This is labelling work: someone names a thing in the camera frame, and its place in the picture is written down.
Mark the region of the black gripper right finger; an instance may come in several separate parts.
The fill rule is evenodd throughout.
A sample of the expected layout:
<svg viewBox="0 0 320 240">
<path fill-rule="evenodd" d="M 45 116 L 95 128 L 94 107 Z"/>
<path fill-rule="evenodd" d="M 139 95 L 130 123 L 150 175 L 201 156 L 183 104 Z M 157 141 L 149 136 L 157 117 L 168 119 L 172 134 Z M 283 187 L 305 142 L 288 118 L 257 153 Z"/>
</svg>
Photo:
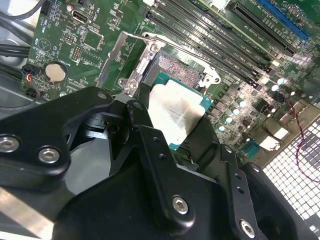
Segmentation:
<svg viewBox="0 0 320 240">
<path fill-rule="evenodd" d="M 220 143 L 207 116 L 187 137 L 199 172 L 222 190 L 220 204 L 232 240 L 313 240 L 315 234 L 266 176 L 252 162 L 241 164 L 237 154 Z"/>
</svg>

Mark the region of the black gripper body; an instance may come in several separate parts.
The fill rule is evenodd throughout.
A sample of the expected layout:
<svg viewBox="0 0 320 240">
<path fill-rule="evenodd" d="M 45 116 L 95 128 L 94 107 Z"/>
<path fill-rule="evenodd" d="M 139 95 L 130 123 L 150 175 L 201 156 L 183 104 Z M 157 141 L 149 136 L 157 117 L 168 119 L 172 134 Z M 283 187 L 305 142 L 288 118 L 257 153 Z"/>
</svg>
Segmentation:
<svg viewBox="0 0 320 240">
<path fill-rule="evenodd" d="M 179 195 L 195 210 L 195 223 L 181 240 L 232 240 L 222 188 L 212 179 L 177 168 Z M 157 223 L 141 164 L 73 197 L 59 213 L 55 240 L 172 240 Z"/>
</svg>

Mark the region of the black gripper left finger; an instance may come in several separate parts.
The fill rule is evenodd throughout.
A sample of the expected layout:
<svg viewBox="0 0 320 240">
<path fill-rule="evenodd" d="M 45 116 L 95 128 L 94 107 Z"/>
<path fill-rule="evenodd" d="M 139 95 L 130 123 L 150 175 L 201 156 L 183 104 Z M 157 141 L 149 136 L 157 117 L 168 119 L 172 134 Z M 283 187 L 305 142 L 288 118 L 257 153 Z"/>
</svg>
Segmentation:
<svg viewBox="0 0 320 240">
<path fill-rule="evenodd" d="M 71 165 L 71 151 L 88 138 L 85 122 L 103 114 L 111 123 L 112 155 L 119 173 L 139 162 L 147 182 L 154 217 L 169 234 L 185 234 L 195 223 L 194 208 L 179 194 L 178 167 L 146 107 L 136 101 L 116 103 L 97 87 L 49 101 L 0 122 L 0 183 L 48 191 Z"/>
</svg>

